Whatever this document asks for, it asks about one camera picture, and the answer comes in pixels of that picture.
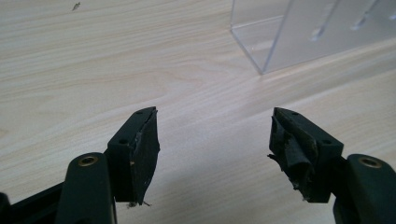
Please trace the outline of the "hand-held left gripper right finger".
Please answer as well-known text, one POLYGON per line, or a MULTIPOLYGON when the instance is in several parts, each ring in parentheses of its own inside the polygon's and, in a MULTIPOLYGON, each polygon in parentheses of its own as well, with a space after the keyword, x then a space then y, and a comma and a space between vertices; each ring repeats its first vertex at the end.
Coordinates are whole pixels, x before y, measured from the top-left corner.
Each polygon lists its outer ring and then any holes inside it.
POLYGON ((276 107, 272 116, 269 158, 293 188, 310 203, 347 195, 342 158, 344 144, 302 114, 276 107))

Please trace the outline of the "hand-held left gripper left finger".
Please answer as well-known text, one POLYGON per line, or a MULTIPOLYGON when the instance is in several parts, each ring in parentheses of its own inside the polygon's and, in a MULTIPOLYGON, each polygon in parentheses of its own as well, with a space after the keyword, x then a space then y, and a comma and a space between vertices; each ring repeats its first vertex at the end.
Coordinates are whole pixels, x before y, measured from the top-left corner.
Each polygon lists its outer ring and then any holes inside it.
POLYGON ((159 152, 157 108, 134 112, 107 143, 105 151, 117 202, 144 203, 159 152))

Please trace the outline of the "clear acrylic rack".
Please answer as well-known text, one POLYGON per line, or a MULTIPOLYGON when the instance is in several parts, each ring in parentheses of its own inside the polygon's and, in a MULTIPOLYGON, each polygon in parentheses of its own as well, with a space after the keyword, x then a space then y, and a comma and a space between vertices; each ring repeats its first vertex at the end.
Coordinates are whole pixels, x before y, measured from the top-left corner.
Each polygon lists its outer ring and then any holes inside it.
POLYGON ((396 0, 233 0, 231 33, 265 74, 396 37, 396 0))

